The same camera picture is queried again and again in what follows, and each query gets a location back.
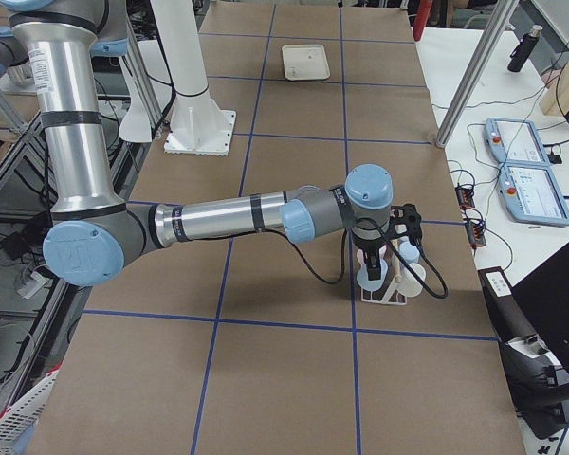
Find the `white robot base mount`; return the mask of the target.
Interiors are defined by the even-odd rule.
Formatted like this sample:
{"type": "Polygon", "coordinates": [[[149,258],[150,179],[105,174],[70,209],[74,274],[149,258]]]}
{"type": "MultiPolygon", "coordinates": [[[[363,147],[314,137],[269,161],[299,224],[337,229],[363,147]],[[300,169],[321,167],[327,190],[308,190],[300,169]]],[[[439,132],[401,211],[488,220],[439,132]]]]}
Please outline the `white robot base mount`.
{"type": "Polygon", "coordinates": [[[176,98],[165,151],[227,155],[236,120],[212,99],[191,1],[151,3],[176,98]]]}

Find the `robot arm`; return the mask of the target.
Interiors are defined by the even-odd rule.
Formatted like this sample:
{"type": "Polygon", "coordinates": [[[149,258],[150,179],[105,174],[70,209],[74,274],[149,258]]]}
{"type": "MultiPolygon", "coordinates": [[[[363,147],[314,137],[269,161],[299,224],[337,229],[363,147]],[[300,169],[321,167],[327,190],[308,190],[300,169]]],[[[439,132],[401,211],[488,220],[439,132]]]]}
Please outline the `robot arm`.
{"type": "Polygon", "coordinates": [[[127,47],[121,1],[8,1],[14,38],[32,68],[58,199],[43,256],[57,277],[93,286],[137,258],[177,242],[277,228],[293,244],[345,229],[381,285],[391,238],[393,182],[375,164],[330,190],[253,194],[187,206],[129,207],[114,190],[91,64],[101,44],[127,47]]]}

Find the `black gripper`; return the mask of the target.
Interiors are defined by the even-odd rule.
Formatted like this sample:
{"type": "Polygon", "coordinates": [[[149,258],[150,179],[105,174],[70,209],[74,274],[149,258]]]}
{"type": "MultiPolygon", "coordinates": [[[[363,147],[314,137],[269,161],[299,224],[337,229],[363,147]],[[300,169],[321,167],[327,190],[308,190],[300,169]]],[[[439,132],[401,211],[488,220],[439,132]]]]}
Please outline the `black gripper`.
{"type": "MultiPolygon", "coordinates": [[[[378,252],[378,250],[385,246],[386,242],[381,235],[381,232],[386,233],[388,229],[389,222],[384,222],[383,224],[376,227],[376,223],[373,222],[358,222],[353,227],[353,243],[357,248],[362,248],[366,251],[378,252]]],[[[380,268],[372,267],[367,268],[369,271],[369,277],[371,279],[376,279],[382,265],[380,263],[380,268]]]]}

